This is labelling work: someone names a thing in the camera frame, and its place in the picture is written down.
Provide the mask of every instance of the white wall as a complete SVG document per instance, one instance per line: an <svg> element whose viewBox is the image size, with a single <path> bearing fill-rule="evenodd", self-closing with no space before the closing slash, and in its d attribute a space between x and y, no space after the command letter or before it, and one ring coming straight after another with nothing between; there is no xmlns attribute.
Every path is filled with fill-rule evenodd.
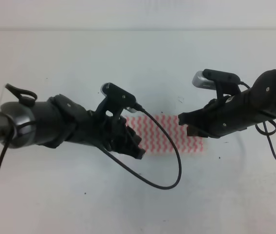
<svg viewBox="0 0 276 234"><path fill-rule="evenodd" d="M41 101L61 93L95 109L111 81L152 114L179 114L216 96L191 85L204 68L252 85L276 69L276 31L0 32L0 94L9 82ZM182 155L183 177L171 191L142 183L92 147L9 150L0 234L276 233L276 161L266 138L251 127L204 144L202 154ZM174 155L118 157L162 185L177 176Z"/></svg>
<svg viewBox="0 0 276 234"><path fill-rule="evenodd" d="M276 28L275 0L0 0L0 29Z"/></svg>

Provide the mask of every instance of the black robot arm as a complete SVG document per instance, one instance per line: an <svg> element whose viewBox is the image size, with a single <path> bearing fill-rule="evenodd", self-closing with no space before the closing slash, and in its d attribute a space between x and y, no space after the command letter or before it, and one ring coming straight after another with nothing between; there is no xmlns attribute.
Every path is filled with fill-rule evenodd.
<svg viewBox="0 0 276 234"><path fill-rule="evenodd" d="M33 92L10 84L6 88L18 98L0 107L0 142L13 131L10 148L33 144L56 148L69 141L102 147L135 159L141 159L145 153L138 146L141 138L126 126L126 119L121 116L124 109L138 106L136 99L112 83L102 86L105 98L96 111L86 111L63 95L40 102Z"/></svg>
<svg viewBox="0 0 276 234"><path fill-rule="evenodd" d="M253 87L244 92L230 89L243 84L239 79L232 83L229 79L232 77L230 73L212 70L203 72L205 76L208 73L211 77L218 75L224 78L218 82L220 87L229 87L229 90L235 91L230 93L231 96L218 95L218 99L211 100L200 110L180 114L179 124L189 125L188 136L219 138L276 119L276 70L263 73Z"/></svg>

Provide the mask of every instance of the white tabletop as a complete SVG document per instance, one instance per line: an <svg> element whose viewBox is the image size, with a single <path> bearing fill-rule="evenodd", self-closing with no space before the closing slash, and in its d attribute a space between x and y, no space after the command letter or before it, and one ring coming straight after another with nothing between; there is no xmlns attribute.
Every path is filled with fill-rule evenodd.
<svg viewBox="0 0 276 234"><path fill-rule="evenodd" d="M0 94L9 82L40 101L61 93L95 110L110 81L150 113L177 115L216 97L191 84L205 68L251 86L276 69L276 31L0 32ZM8 100L6 91L1 102ZM8 150L0 234L276 233L276 161L266 137L250 127L204 146L182 155L183 177L170 191L144 184L93 147ZM118 158L161 185L176 179L173 154Z"/></svg>

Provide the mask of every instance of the white table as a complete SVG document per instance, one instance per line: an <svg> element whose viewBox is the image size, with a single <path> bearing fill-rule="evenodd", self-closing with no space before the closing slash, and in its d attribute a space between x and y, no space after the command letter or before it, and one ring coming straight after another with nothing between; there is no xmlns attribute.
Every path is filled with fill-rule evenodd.
<svg viewBox="0 0 276 234"><path fill-rule="evenodd" d="M276 31L0 32L0 94L9 82L40 101L61 93L94 110L110 81L152 114L176 115L216 97L191 84L204 68L252 85L276 69ZM142 183L93 147L8 150L0 234L276 233L276 161L266 137L251 127L204 146L182 155L183 177L170 191ZM176 179L173 154L118 158L162 185Z"/></svg>

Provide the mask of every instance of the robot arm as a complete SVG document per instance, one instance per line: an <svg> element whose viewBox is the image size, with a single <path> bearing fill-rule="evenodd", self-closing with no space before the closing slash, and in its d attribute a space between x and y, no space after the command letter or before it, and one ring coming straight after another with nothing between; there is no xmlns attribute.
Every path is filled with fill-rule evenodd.
<svg viewBox="0 0 276 234"><path fill-rule="evenodd" d="M243 83L233 77L234 74L212 70L200 74L195 76L193 84L205 83L208 89L214 87L218 99L211 100L200 110L179 115L179 125L188 125L188 136L219 138L276 119L276 70L263 73L253 87L244 92L237 88Z"/></svg>

